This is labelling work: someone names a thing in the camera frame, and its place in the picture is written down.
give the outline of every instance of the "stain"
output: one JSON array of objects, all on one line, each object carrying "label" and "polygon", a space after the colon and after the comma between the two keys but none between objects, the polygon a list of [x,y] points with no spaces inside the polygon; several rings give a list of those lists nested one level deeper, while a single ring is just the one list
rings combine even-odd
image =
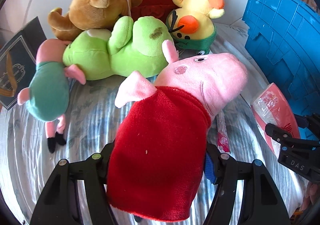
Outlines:
[{"label": "stain", "polygon": [[162,33],[163,33],[162,27],[156,28],[155,31],[153,31],[153,33],[150,34],[149,38],[155,40],[159,38],[162,35]]}]

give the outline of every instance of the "brown teddy bear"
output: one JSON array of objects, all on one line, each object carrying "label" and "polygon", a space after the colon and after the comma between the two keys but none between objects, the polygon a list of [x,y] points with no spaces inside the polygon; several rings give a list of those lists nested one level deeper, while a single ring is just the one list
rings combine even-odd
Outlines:
[{"label": "brown teddy bear", "polygon": [[48,15],[48,23],[58,39],[73,41],[85,30],[112,30],[120,17],[129,15],[129,7],[137,7],[141,2],[142,0],[73,0],[64,16],[62,8],[52,10]]}]

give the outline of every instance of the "blue plastic crate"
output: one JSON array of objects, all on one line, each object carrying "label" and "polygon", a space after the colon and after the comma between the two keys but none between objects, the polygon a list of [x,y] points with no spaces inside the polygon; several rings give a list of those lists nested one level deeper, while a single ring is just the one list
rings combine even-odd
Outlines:
[{"label": "blue plastic crate", "polygon": [[[299,115],[320,113],[320,17],[301,0],[248,0],[245,48]],[[316,139],[307,129],[301,138]]]}]

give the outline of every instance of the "bed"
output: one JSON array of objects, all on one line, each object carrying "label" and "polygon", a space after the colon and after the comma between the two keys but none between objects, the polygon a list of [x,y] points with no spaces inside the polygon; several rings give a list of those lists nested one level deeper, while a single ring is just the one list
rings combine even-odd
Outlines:
[{"label": "bed", "polygon": [[[278,164],[261,136],[249,106],[253,96],[267,87],[268,81],[244,48],[247,31],[223,24],[216,24],[216,27],[218,35],[211,46],[211,52],[234,54],[249,71],[248,86],[223,110],[231,155],[239,161],[252,162],[260,159],[265,164],[291,216],[302,203],[307,181]],[[193,52],[185,50],[180,53],[181,58],[188,56],[193,56]],[[4,108],[1,110],[0,188],[7,206],[20,223],[29,223],[42,188],[60,159],[66,158],[70,162],[85,160],[93,153],[100,152],[106,143],[113,141],[119,124],[131,106],[129,104],[121,109],[114,106],[118,87],[123,80],[123,77],[112,76],[104,80],[90,81],[84,86],[70,82],[70,104],[66,112],[68,126],[65,131],[67,145],[57,148],[53,155],[47,149],[44,124],[28,114],[24,106],[14,106],[9,111]],[[216,144],[215,121],[208,132],[207,140]],[[237,224],[242,192],[243,183],[239,181],[230,224]],[[214,193],[215,187],[203,176],[191,207],[190,218],[179,224],[202,224]],[[79,198],[84,225],[89,225],[91,218],[82,183],[79,183]],[[113,211],[119,224],[135,224],[133,215],[116,209]],[[160,223],[143,220],[140,224]]]}]

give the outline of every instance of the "pink leg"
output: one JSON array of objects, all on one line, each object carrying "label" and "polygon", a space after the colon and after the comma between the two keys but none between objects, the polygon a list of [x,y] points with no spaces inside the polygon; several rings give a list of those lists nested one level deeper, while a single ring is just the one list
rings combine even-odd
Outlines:
[{"label": "pink leg", "polygon": [[54,138],[56,134],[55,125],[53,121],[45,123],[45,135],[47,138]]},{"label": "pink leg", "polygon": [[59,123],[58,123],[58,126],[57,126],[57,132],[59,134],[63,134],[63,131],[66,127],[66,117],[64,114],[62,114],[60,117],[58,117],[58,120],[59,120]]}]

